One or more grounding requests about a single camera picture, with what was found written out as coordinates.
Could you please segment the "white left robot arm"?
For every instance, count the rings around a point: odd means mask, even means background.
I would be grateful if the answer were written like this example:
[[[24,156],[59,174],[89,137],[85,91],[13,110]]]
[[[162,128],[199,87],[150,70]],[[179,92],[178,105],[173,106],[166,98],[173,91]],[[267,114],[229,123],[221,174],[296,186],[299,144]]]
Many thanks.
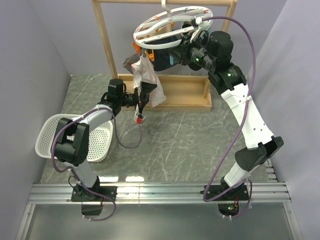
[[[114,202],[116,189],[107,190],[100,185],[99,177],[88,162],[90,133],[108,121],[116,121],[122,107],[134,107],[134,120],[140,128],[144,120],[143,109],[150,94],[157,88],[154,83],[141,82],[132,93],[119,78],[113,78],[97,105],[74,119],[61,118],[58,121],[51,145],[51,159],[54,169],[61,173],[56,161],[63,163],[76,180],[73,193],[82,202]]]

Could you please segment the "white pink-trimmed underwear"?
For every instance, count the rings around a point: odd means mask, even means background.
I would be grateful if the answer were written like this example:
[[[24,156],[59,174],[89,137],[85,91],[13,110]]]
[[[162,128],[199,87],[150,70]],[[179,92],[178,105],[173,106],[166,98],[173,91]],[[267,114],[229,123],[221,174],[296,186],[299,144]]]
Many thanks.
[[[150,93],[149,103],[152,108],[162,104],[166,100],[161,82],[154,71],[154,66],[148,57],[140,56],[139,61],[131,65],[133,75],[133,88],[139,88],[141,82],[157,84]]]

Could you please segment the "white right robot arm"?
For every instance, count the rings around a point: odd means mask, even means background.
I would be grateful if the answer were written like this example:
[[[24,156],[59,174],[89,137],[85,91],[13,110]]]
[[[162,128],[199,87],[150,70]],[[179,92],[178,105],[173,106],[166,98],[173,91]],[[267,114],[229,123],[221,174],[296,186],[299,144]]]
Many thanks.
[[[206,202],[234,199],[251,173],[284,145],[282,137],[275,136],[260,115],[242,70],[231,62],[233,47],[228,33],[214,31],[197,40],[185,34],[180,44],[168,51],[183,66],[207,70],[209,82],[229,106],[239,124],[238,133],[244,136],[245,148],[234,154],[235,164],[220,185],[205,187]]]

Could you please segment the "white oval clip hanger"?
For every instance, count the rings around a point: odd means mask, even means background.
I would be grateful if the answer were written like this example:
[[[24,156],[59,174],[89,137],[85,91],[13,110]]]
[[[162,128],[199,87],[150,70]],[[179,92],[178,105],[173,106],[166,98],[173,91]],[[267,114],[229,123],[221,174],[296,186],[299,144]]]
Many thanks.
[[[194,27],[191,21],[195,17],[212,17],[213,12],[204,6],[186,6],[171,9],[165,0],[161,1],[163,12],[140,24],[133,33],[134,42],[141,48],[159,50],[176,47],[183,36],[191,39]],[[164,44],[150,44],[150,42],[176,36],[178,40]]]

